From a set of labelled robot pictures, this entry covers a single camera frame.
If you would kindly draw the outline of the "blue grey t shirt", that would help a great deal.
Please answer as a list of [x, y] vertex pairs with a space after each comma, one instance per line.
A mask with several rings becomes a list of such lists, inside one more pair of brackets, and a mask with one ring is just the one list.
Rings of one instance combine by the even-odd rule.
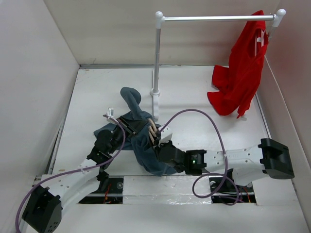
[[[123, 127], [121, 128], [123, 131], [123, 143], [120, 149], [133, 151], [138, 164], [152, 175], [161, 177], [163, 175], [177, 173], [175, 169], [165, 163], [159, 162], [156, 158], [156, 153], [148, 135], [148, 127], [150, 126], [148, 119], [151, 118], [153, 121], [154, 119], [150, 113], [140, 108], [141, 94], [134, 88], [123, 87], [120, 90], [120, 95], [129, 108], [129, 112], [121, 117], [132, 120], [147, 120], [145, 127], [134, 136], [126, 136], [125, 129]], [[115, 127], [118, 125], [108, 123], [105, 126]], [[101, 164], [111, 159], [112, 156], [111, 154], [103, 154], [93, 147], [91, 153], [88, 155], [88, 159], [90, 158], [94, 158], [97, 164]]]

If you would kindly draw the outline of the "beige wooden hanger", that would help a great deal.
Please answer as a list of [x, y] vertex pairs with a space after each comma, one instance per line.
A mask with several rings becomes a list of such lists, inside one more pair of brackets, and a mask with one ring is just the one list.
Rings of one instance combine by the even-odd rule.
[[156, 126], [155, 122], [149, 118], [148, 122], [150, 123], [150, 126], [148, 127], [148, 135], [150, 142], [153, 146], [157, 146], [157, 132], [158, 132], [158, 127]]

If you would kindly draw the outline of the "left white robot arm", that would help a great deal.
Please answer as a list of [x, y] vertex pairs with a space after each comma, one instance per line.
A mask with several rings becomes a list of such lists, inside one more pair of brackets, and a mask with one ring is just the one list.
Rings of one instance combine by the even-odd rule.
[[109, 174], [105, 170], [121, 152], [126, 139], [136, 136], [148, 122], [123, 116], [108, 119], [116, 126], [98, 133], [90, 154], [76, 170], [49, 177], [48, 181], [55, 181], [47, 187], [39, 182], [23, 200], [26, 207], [21, 217], [38, 233], [54, 232], [70, 206], [92, 192], [101, 193], [109, 188]]

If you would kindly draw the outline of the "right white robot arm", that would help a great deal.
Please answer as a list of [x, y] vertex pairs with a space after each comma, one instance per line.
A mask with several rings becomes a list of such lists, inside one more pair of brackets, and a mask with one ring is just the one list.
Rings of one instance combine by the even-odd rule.
[[178, 173], [202, 175], [228, 169], [225, 187], [235, 191], [254, 180], [269, 176], [272, 179], [294, 178], [294, 170], [287, 146], [270, 138], [263, 138], [257, 146], [226, 153], [210, 150], [182, 151], [172, 141], [155, 148], [158, 161], [173, 167]]

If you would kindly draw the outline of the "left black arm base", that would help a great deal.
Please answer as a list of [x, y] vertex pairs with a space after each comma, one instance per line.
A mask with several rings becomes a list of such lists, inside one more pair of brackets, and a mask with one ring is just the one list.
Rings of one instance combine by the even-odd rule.
[[110, 176], [99, 188], [79, 201], [79, 204], [123, 204], [123, 176]]

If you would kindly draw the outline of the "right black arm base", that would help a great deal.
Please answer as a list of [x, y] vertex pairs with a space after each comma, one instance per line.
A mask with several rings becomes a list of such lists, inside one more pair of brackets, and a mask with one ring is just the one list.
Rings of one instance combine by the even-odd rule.
[[[210, 190], [214, 191], [216, 187], [221, 183], [221, 177], [212, 177], [210, 178]], [[238, 203], [257, 203], [255, 192], [252, 184], [249, 186], [240, 186], [237, 185], [239, 192]], [[236, 199], [237, 192], [233, 184], [229, 181], [226, 181], [223, 186], [218, 190], [217, 193], [213, 194], [211, 197], [211, 202], [213, 204], [222, 203], [225, 205], [232, 205]]]

